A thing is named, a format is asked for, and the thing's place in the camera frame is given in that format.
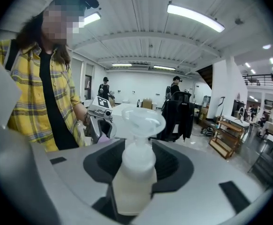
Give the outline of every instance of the wooden shelf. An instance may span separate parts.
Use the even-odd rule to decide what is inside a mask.
[[[230,128],[231,130],[234,130],[235,132],[241,132],[242,131],[242,128],[238,128],[238,127],[236,127],[236,126],[234,126],[234,125],[232,125],[231,123],[228,123],[228,122],[225,122],[225,121],[218,121],[218,123],[219,124],[222,124],[222,125],[224,125],[224,126],[226,126],[226,127],[228,127],[228,128]]]
[[[233,142],[236,142],[238,140],[237,137],[233,136],[232,134],[230,134],[229,132],[227,132],[221,128],[216,129],[215,132],[218,132],[218,133],[224,135],[226,138],[228,138],[229,140],[231,140]]]
[[[209,144],[225,159],[229,156],[231,152],[231,148],[223,143],[220,139],[212,138]]]

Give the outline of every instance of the black shirt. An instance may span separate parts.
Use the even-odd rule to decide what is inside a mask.
[[[171,96],[172,96],[175,92],[179,92],[179,91],[180,91],[180,90],[179,90],[179,86],[178,86],[177,84],[175,84],[175,83],[172,83],[172,84],[171,84],[170,90],[171,90]]]
[[[108,85],[104,85],[104,84],[101,84],[99,86],[99,89],[98,89],[98,94],[100,94],[100,96],[106,100],[108,100],[108,94],[109,94],[109,86]]]
[[[59,150],[78,148],[78,144],[70,133],[55,101],[50,76],[50,59],[51,54],[47,54],[42,50],[39,57],[41,58],[39,77],[43,83],[43,91],[47,115],[53,133],[55,144]]]

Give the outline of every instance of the black slot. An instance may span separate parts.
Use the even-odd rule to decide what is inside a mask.
[[[219,183],[219,186],[233,206],[236,214],[250,205],[249,200],[233,181]]]
[[[64,157],[57,157],[57,158],[53,158],[50,160],[52,165],[57,164],[57,163],[61,163],[64,161],[66,161],[66,159]]]

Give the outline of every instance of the yellow plaid shirt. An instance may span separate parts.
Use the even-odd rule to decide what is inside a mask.
[[[0,41],[1,64],[4,64],[9,45],[10,40]],[[58,148],[55,145],[47,116],[43,84],[39,77],[40,52],[41,48],[35,43],[29,48],[21,50],[17,61],[15,61],[11,77],[21,89],[22,94],[9,118],[8,127],[19,131],[31,142],[43,144],[46,151],[56,151]],[[73,107],[81,101],[79,96],[75,94],[71,69],[67,70],[64,64],[54,61],[52,56],[50,74],[55,100],[67,128],[73,134],[77,144],[85,146],[73,110]]]

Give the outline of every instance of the white wall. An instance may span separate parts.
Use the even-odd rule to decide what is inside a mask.
[[[91,77],[91,97],[95,97],[98,94],[98,89],[100,84],[103,83],[103,78],[108,77],[110,80],[107,72],[105,71],[104,67],[95,65],[93,66],[93,74]]]
[[[107,76],[105,68],[75,52],[71,53],[71,57],[83,61],[83,67],[81,69],[82,71],[81,81],[80,81],[80,93],[81,93],[80,96],[81,96],[82,102],[84,101],[84,80],[85,80],[86,74],[92,76],[91,98],[95,97],[98,94],[99,85],[103,83],[103,78]]]
[[[139,99],[142,101],[144,98],[151,98],[152,102],[158,104],[158,107],[162,107],[165,101],[166,88],[171,85],[174,76],[153,73],[111,72],[108,73],[107,77],[110,90],[115,92],[116,103],[122,103],[124,99],[129,99],[131,103],[136,104]],[[182,82],[179,84],[180,91],[188,89],[192,93],[193,82],[193,80],[182,78]]]
[[[242,77],[240,69],[235,63],[233,57],[226,59],[227,68],[227,94],[223,109],[223,115],[231,115],[234,100],[237,100],[238,94],[240,95],[239,101],[247,104],[248,90],[245,81]]]
[[[248,90],[242,74],[230,57],[213,65],[212,97],[207,118],[212,119],[216,114],[220,97],[225,97],[222,115],[231,115],[234,100],[240,94],[240,101],[247,103]]]
[[[204,96],[211,96],[212,90],[209,85],[203,82],[195,82],[194,92],[190,90],[192,97],[190,98],[192,103],[196,103],[198,105],[202,104]]]
[[[212,66],[212,97],[207,118],[213,119],[219,105],[220,97],[226,96],[227,72],[225,60],[216,62]]]

